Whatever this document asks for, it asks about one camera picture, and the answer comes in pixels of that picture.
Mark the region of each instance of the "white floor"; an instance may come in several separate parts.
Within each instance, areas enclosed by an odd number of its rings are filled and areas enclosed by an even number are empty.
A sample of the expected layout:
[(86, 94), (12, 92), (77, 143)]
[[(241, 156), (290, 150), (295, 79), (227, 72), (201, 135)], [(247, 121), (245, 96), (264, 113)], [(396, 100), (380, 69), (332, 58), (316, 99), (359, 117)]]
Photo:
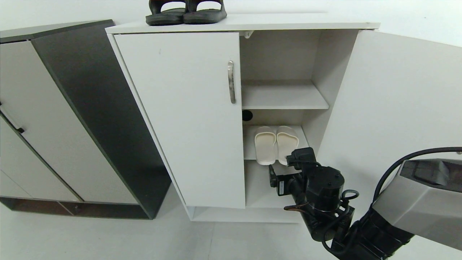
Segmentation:
[[(173, 188), (155, 220), (19, 213), (0, 206), (1, 260), (333, 260), (297, 224), (190, 222)], [(462, 259), (415, 237), (392, 260)]]

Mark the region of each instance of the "sandal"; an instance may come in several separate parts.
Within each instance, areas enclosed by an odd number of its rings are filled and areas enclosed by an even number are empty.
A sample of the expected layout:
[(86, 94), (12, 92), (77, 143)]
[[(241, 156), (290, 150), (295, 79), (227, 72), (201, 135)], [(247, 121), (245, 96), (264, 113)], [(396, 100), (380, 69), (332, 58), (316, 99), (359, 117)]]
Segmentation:
[[(206, 9), (198, 11), (197, 6), (201, 2), (206, 1), (213, 1), (221, 4), (221, 9)], [(189, 25), (215, 24), (227, 16), (223, 0), (186, 0), (186, 6), (188, 13), (183, 15), (183, 21), (185, 24)]]
[(186, 0), (150, 0), (149, 8), (152, 14), (146, 16), (146, 23), (154, 26), (182, 24), (183, 15), (188, 11), (188, 7), (161, 11), (162, 6), (170, 2), (183, 2), (186, 4)]

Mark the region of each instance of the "wire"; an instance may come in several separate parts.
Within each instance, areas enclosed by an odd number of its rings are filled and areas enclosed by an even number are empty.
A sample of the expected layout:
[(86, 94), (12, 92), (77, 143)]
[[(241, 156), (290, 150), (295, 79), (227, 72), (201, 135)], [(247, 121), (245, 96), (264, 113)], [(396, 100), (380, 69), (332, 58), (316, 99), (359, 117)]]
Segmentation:
[[(347, 195), (348, 193), (354, 193), (354, 195), (353, 195), (353, 196), (349, 196), (349, 197), (345, 197), (345, 195)], [(357, 198), (357, 197), (359, 197), (359, 192), (358, 192), (358, 191), (355, 191), (355, 190), (344, 190), (344, 191), (342, 192), (342, 200), (343, 200), (343, 201), (350, 201), (350, 200), (355, 199), (355, 198)]]
[[(349, 196), (347, 197), (347, 194), (348, 193), (354, 193), (353, 196)], [(353, 230), (352, 230), (352, 233), (351, 233), (351, 236), (350, 236), (350, 239), (348, 240), (348, 243), (346, 244), (346, 246), (340, 250), (340, 251), (335, 251), (333, 250), (332, 248), (330, 248), (328, 245), (327, 245), (327, 242), (326, 242), (326, 235), (327, 235), (327, 232), (329, 232), (329, 230), (334, 226), (336, 225), (340, 220), (342, 220), (343, 218), (345, 218), (348, 213), (350, 213), (350, 206), (348, 205), (348, 203), (350, 202), (351, 199), (355, 199), (359, 197), (359, 192), (358, 191), (355, 191), (355, 190), (344, 190), (342, 192), (342, 195), (341, 195), (341, 198), (342, 198), (342, 202), (345, 205), (345, 211), (340, 214), (336, 219), (334, 219), (329, 225), (326, 226), (323, 234), (322, 234), (322, 239), (321, 239), (321, 243), (322, 243), (322, 246), (327, 250), (329, 251), (329, 253), (333, 254), (333, 255), (342, 255), (344, 253), (346, 253), (350, 248), (351, 246), (353, 245), (353, 240), (354, 238), (356, 237), (356, 234), (358, 232), (358, 227), (355, 226), (353, 227)]]
[(387, 180), (387, 178), (391, 175), (391, 173), (398, 167), (400, 166), (405, 160), (412, 159), (417, 156), (421, 155), (428, 155), (428, 154), (436, 154), (436, 153), (450, 153), (450, 152), (462, 152), (462, 147), (439, 147), (439, 148), (432, 148), (432, 149), (425, 149), (421, 151), (417, 151), (415, 153), (408, 154), (401, 159), (397, 160), (388, 170), (383, 174), (383, 176), (380, 178), (377, 187), (374, 191), (374, 198), (372, 200), (372, 203), (374, 203), (378, 196), (380, 195), (380, 191)]
[(326, 235), (327, 235), (327, 232), (335, 225), (337, 224), (340, 220), (342, 220), (344, 217), (346, 217), (348, 215), (348, 213), (350, 212), (350, 206), (346, 206), (345, 208), (345, 211), (339, 215), (337, 218), (335, 218), (329, 225), (326, 226), (323, 234), (322, 234), (322, 239), (321, 239), (321, 243), (322, 243), (322, 246), (327, 250), (329, 251), (329, 253), (333, 254), (333, 255), (340, 255), (340, 254), (344, 254), (348, 248), (345, 248), (341, 251), (335, 251), (333, 250), (332, 248), (330, 248), (328, 245), (327, 245), (327, 242), (326, 242)]

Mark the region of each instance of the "cabinet handle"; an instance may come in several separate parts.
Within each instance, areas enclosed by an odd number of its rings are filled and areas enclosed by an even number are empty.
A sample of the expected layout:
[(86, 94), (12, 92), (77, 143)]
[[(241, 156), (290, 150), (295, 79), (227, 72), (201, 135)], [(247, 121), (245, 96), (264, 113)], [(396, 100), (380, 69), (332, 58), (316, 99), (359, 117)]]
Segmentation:
[(9, 123), (10, 125), (13, 126), (13, 128), (20, 134), (24, 133), (25, 130), (24, 128), (22, 127), (18, 127), (17, 124), (13, 123), (12, 120), (9, 119), (9, 116), (7, 117), (8, 113), (5, 112), (5, 109), (1, 106), (2, 103), (0, 102), (0, 113), (3, 115), (3, 118), (5, 119), (5, 121), (7, 121), (7, 123)]
[(236, 103), (236, 93), (234, 91), (234, 62), (232, 61), (228, 62), (228, 84), (230, 87), (231, 103), (235, 104)]

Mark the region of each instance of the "open cabinet door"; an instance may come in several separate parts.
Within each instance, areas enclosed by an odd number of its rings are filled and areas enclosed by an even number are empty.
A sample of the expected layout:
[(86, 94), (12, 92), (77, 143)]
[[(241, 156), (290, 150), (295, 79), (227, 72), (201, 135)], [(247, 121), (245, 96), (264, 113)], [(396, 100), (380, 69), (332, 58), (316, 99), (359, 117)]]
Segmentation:
[[(318, 153), (345, 176), (361, 216), (401, 157), (462, 146), (462, 48), (360, 31)], [(427, 158), (461, 159), (435, 154)]]

